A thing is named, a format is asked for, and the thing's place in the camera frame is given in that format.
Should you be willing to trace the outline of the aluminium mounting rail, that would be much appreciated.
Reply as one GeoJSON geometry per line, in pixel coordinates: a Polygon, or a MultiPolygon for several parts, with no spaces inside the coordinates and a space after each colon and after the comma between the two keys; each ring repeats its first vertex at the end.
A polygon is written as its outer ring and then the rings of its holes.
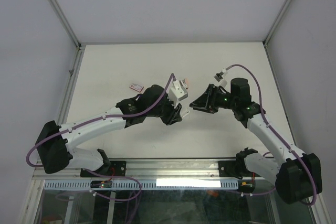
{"type": "Polygon", "coordinates": [[[234,158],[182,158],[182,159],[110,159],[111,172],[117,176],[141,179],[157,178],[231,178],[226,169],[233,166],[234,158]]]}

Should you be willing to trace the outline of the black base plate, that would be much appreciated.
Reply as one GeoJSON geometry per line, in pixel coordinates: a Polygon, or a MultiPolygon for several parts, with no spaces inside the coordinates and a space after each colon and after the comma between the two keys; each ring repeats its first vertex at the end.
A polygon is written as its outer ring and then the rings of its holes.
{"type": "Polygon", "coordinates": [[[104,164],[102,167],[97,170],[93,170],[94,173],[103,175],[104,177],[108,176],[125,176],[127,168],[127,162],[121,160],[110,160],[109,164],[104,164]]]}
{"type": "Polygon", "coordinates": [[[218,161],[219,177],[234,177],[237,179],[243,178],[243,170],[236,160],[218,161]]]}

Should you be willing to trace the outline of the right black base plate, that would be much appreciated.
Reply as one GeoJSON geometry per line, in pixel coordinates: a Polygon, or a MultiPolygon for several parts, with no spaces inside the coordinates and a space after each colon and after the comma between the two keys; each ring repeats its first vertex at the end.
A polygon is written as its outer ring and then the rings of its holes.
{"type": "Polygon", "coordinates": [[[234,177],[237,179],[243,178],[243,170],[236,160],[218,161],[219,177],[234,177]]]}

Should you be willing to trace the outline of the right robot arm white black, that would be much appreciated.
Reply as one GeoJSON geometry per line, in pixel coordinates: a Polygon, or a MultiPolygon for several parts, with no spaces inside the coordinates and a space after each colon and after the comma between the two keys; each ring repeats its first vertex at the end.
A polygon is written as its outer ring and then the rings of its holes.
{"type": "Polygon", "coordinates": [[[214,114],[219,109],[232,110],[235,119],[253,133],[270,151],[273,160],[257,150],[245,148],[236,154],[232,167],[225,172],[242,179],[255,173],[274,185],[280,198],[287,204],[311,198],[314,204],[322,192],[321,164],[314,153],[306,154],[281,136],[266,121],[265,111],[251,99],[250,86],[245,78],[234,78],[230,91],[209,84],[205,92],[190,103],[190,108],[214,114]]]}

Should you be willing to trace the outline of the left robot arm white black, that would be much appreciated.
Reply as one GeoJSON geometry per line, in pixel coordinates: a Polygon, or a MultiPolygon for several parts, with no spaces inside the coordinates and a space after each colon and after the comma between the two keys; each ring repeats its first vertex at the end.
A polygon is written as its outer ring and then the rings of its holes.
{"type": "Polygon", "coordinates": [[[172,85],[165,90],[154,84],[143,94],[124,99],[86,121],[63,125],[57,125],[55,121],[46,123],[36,141],[45,173],[80,168],[85,173],[110,175],[111,162],[104,150],[98,148],[90,151],[79,148],[79,145],[99,135],[143,123],[147,117],[159,118],[165,125],[180,122],[181,101],[187,97],[184,86],[172,85]]]}

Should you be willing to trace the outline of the red white staple box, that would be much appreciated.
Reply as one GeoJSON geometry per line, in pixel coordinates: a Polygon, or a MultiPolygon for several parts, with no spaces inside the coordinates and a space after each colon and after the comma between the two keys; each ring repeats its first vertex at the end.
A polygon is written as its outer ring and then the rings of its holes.
{"type": "Polygon", "coordinates": [[[133,91],[141,93],[144,89],[144,86],[136,84],[136,83],[132,83],[132,84],[130,84],[129,88],[133,91]]]}

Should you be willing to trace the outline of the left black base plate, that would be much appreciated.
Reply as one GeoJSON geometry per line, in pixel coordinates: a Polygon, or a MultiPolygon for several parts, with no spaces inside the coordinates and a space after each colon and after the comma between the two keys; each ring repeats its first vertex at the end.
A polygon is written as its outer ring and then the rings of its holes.
{"type": "Polygon", "coordinates": [[[109,164],[104,164],[102,167],[97,170],[93,170],[94,173],[103,175],[104,177],[108,176],[125,176],[127,168],[127,162],[121,160],[110,160],[109,164]]]}

